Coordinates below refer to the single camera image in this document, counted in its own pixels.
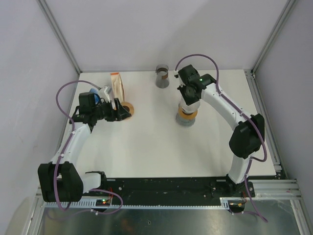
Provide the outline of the orange coffee filter pack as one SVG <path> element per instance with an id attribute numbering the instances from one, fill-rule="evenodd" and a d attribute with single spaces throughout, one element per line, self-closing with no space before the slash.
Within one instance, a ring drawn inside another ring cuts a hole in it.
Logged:
<path id="1" fill-rule="evenodd" d="M 111 73 L 112 89 L 115 98 L 118 98 L 122 103 L 125 101 L 124 87 L 122 78 L 119 72 Z"/>

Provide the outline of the grey glass carafe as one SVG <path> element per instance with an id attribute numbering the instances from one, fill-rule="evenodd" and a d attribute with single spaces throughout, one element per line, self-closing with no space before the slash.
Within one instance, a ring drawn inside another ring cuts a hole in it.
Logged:
<path id="1" fill-rule="evenodd" d="M 158 88 L 164 89 L 169 86 L 168 69 L 166 64 L 160 64 L 156 67 L 156 86 Z"/>

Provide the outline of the blue plastic dripper cone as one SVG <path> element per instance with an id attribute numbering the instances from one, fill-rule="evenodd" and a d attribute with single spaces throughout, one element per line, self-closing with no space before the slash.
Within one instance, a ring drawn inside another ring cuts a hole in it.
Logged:
<path id="1" fill-rule="evenodd" d="M 94 94 L 95 104 L 98 104 L 101 101 L 98 90 L 95 88 L 91 88 L 90 92 Z"/>

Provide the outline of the glass coffee server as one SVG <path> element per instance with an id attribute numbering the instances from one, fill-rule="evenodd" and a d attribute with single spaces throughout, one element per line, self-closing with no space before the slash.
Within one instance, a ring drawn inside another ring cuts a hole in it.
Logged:
<path id="1" fill-rule="evenodd" d="M 180 126 L 183 127 L 191 127 L 192 125 L 194 125 L 196 118 L 193 119 L 185 119 L 183 117 L 180 116 L 179 113 L 176 113 L 176 123 L 179 124 Z"/>

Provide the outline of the white paper coffee filter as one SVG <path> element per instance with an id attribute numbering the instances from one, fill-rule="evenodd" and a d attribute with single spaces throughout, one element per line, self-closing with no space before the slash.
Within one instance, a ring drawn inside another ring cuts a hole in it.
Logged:
<path id="1" fill-rule="evenodd" d="M 193 104 L 187 105 L 183 98 L 181 98 L 179 102 L 179 106 L 182 108 L 182 111 L 187 115 L 196 112 L 199 109 L 200 104 L 201 104 L 200 101 L 196 101 Z"/>

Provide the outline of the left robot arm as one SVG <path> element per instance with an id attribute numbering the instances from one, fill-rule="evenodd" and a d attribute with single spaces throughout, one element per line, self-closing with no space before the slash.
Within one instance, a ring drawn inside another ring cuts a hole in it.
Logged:
<path id="1" fill-rule="evenodd" d="M 118 98 L 105 101 L 92 92 L 79 94 L 79 105 L 69 120 L 70 130 L 52 160 L 40 164 L 38 176 L 45 202 L 78 202 L 83 194 L 92 190 L 104 195 L 108 190 L 103 171 L 79 173 L 76 169 L 83 145 L 91 135 L 97 122 L 123 121 L 131 117 Z"/>

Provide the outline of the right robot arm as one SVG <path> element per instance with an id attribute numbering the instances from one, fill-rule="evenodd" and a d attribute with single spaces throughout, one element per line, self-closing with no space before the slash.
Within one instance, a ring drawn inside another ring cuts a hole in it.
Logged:
<path id="1" fill-rule="evenodd" d="M 229 124 L 233 133 L 229 148 L 233 153 L 232 165 L 226 176 L 225 190 L 230 196 L 238 196 L 247 181 L 249 161 L 253 154 L 265 147 L 265 120 L 261 114 L 251 115 L 238 107 L 220 89 L 218 82 L 209 74 L 200 75 L 188 65 L 174 71 L 179 79 L 178 90 L 181 94 L 176 120 L 180 125 L 189 127 L 195 123 L 200 101 L 208 103 Z"/>

